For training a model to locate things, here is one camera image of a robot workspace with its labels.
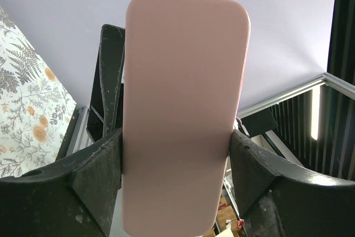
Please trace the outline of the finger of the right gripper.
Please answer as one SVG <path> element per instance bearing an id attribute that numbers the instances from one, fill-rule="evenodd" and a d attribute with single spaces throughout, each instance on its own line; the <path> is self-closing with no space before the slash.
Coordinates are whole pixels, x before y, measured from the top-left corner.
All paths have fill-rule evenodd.
<path id="1" fill-rule="evenodd" d="M 103 25 L 87 122 L 93 142 L 122 127 L 124 57 L 125 29 Z"/>

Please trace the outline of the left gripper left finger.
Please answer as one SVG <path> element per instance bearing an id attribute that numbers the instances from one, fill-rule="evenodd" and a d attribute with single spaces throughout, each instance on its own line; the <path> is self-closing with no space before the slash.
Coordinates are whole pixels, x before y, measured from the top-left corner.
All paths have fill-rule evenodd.
<path id="1" fill-rule="evenodd" d="M 122 130 L 21 177 L 1 179 L 1 236 L 109 236 Z"/>

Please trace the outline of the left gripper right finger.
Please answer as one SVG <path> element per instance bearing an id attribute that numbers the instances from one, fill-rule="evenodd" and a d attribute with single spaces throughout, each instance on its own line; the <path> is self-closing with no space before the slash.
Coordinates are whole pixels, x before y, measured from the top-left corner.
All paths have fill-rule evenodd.
<path id="1" fill-rule="evenodd" d="M 354 236 L 354 182 L 292 163 L 234 131 L 235 201 L 248 236 Z"/>

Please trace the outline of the pink glasses case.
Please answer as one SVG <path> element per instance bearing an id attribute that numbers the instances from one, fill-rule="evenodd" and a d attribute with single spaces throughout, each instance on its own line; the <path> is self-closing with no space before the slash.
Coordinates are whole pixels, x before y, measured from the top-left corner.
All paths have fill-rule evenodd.
<path id="1" fill-rule="evenodd" d="M 121 189 L 130 236 L 213 227 L 249 37 L 249 15 L 235 1 L 130 2 Z"/>

